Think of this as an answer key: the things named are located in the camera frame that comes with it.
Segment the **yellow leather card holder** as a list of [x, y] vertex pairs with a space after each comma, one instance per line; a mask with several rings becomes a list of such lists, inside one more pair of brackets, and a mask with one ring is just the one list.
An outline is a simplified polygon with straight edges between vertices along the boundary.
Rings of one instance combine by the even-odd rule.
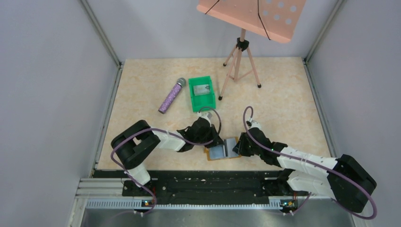
[[240, 158], [241, 155], [233, 151], [238, 143], [238, 137], [226, 138], [222, 145], [217, 145], [211, 148], [205, 148], [204, 153], [207, 155], [208, 161]]

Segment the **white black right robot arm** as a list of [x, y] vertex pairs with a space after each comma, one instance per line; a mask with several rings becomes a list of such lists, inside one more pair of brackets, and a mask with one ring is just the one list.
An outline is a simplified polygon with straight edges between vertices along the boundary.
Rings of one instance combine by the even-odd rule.
[[[350, 155], [321, 157], [270, 141], [258, 128], [241, 133], [233, 151], [241, 156], [258, 156], [268, 165], [283, 168], [280, 180], [293, 191], [312, 192], [336, 200], [342, 207], [361, 213], [377, 187], [372, 176]], [[359, 188], [350, 183], [355, 182]]]

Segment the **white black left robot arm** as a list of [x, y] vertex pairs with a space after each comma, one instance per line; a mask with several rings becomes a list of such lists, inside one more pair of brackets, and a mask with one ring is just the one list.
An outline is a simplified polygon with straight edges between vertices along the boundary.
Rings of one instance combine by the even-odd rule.
[[151, 179], [143, 162], [154, 149], [186, 152], [194, 146], [212, 148], [223, 144], [215, 125], [207, 118], [199, 117], [191, 126], [177, 130], [177, 133], [152, 128], [145, 120], [139, 120], [116, 136], [111, 147], [140, 187]]

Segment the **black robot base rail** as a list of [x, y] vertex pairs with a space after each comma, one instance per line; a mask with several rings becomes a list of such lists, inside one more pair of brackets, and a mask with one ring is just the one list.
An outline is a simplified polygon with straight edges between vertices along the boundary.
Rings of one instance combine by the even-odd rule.
[[277, 210], [298, 208], [319, 195], [295, 192], [280, 171], [150, 171], [138, 187], [123, 171], [96, 170], [81, 179], [76, 197], [87, 208], [156, 210]]

